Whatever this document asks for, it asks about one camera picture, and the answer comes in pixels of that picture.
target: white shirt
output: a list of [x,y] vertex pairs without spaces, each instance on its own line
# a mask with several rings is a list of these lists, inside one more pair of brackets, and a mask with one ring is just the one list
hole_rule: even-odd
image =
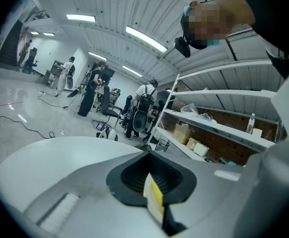
[[66,63],[64,63],[63,65],[61,65],[61,67],[63,67],[64,69],[61,71],[61,74],[68,74],[69,69],[73,66],[73,62],[71,61],[67,61]]
[[[153,85],[147,85],[147,93],[151,94],[153,92],[154,86]],[[137,95],[141,96],[145,93],[145,85],[141,85],[139,89],[135,92]],[[156,101],[157,91],[154,92],[152,95],[153,100]]]

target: staircase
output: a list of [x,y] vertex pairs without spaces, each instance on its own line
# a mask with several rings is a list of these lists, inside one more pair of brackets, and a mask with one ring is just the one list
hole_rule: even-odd
[[22,25],[22,22],[18,20],[6,37],[0,50],[0,63],[17,66],[17,46]]

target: bottle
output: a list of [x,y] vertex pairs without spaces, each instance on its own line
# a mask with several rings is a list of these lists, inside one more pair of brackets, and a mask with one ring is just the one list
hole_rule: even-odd
[[253,130],[253,127],[254,127],[254,121],[255,121],[254,113],[252,113],[252,115],[251,115],[251,117],[249,119],[248,127],[245,130],[246,133],[252,134],[252,130]]

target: storage rack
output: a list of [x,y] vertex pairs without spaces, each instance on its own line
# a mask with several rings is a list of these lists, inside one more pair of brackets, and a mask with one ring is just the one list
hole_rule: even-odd
[[[192,91],[175,92],[174,89],[179,81],[185,83]],[[188,157],[199,161],[207,158],[198,156],[174,139],[170,131],[159,127],[159,125],[163,126],[163,115],[169,114],[179,121],[204,129],[257,152],[263,152],[273,146],[274,142],[197,116],[167,110],[166,107],[171,97],[174,96],[175,99],[179,99],[186,105],[193,103],[197,108],[245,117],[250,117],[252,113],[255,113],[256,119],[278,124],[280,118],[271,104],[271,98],[276,95],[276,91],[282,83],[282,77],[272,67],[269,60],[223,65],[187,75],[180,73],[177,75],[148,142],[151,141],[155,132],[158,132]]]

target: shelf unit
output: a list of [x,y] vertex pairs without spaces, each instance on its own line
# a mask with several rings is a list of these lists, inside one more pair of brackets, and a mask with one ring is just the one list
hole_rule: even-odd
[[[266,80],[269,80],[271,77],[274,79],[274,83],[268,84],[260,84],[251,81],[250,74],[248,74],[248,86],[245,89],[241,89],[241,81],[238,77],[239,70],[242,70],[243,73],[248,71],[250,73],[251,68],[256,70],[257,75],[262,75],[261,72],[258,71],[258,67],[262,66],[262,70],[268,72],[266,75]],[[228,70],[233,70],[233,73],[236,76],[236,84],[239,86],[236,89],[228,89],[230,86],[234,88],[234,85],[228,83],[226,76],[224,76],[223,72],[228,72]],[[230,65],[219,66],[216,68],[207,69],[204,71],[199,71],[195,73],[191,73],[188,75],[181,75],[179,74],[174,82],[174,85],[171,89],[170,95],[167,99],[167,102],[163,108],[163,111],[152,130],[151,136],[149,138],[149,142],[153,137],[154,132],[160,133],[162,136],[166,137],[172,144],[174,144],[179,150],[185,153],[187,156],[194,160],[203,161],[207,157],[200,157],[195,154],[193,151],[189,150],[185,145],[179,143],[177,140],[173,138],[173,134],[167,130],[164,130],[159,127],[163,115],[169,114],[173,117],[177,118],[180,121],[185,123],[191,124],[213,134],[219,135],[223,138],[236,142],[240,145],[243,145],[247,148],[255,150],[257,152],[264,152],[267,148],[274,145],[274,142],[269,140],[258,138],[255,135],[248,134],[244,131],[234,129],[222,124],[218,124],[215,122],[211,122],[208,120],[204,120],[198,118],[197,116],[191,114],[182,114],[172,110],[166,110],[166,107],[170,101],[171,97],[175,97],[180,101],[184,102],[185,104],[193,103],[196,107],[202,109],[209,109],[215,110],[230,114],[235,114],[239,116],[249,117],[252,113],[255,113],[256,119],[263,120],[265,122],[277,124],[279,122],[279,116],[276,110],[274,109],[273,105],[271,104],[271,98],[276,95],[276,92],[269,91],[266,89],[262,89],[261,86],[269,86],[273,85],[274,89],[277,90],[280,85],[282,84],[283,80],[280,77],[276,77],[275,75],[271,75],[271,71],[275,70],[270,61],[255,61],[255,62],[244,62],[244,63],[235,63]],[[216,83],[214,73],[219,73],[221,75],[221,79],[223,80],[223,89],[219,90],[220,84]],[[213,82],[211,90],[202,90],[204,87],[209,87],[210,83],[201,85],[198,84],[197,77],[201,79],[201,75],[206,75],[211,82]],[[195,89],[199,89],[198,91],[188,91],[188,92],[174,92],[174,89],[178,83],[178,81],[186,80],[190,82],[192,86],[192,82],[196,83]],[[251,85],[256,84],[257,90],[250,90],[252,89]]]

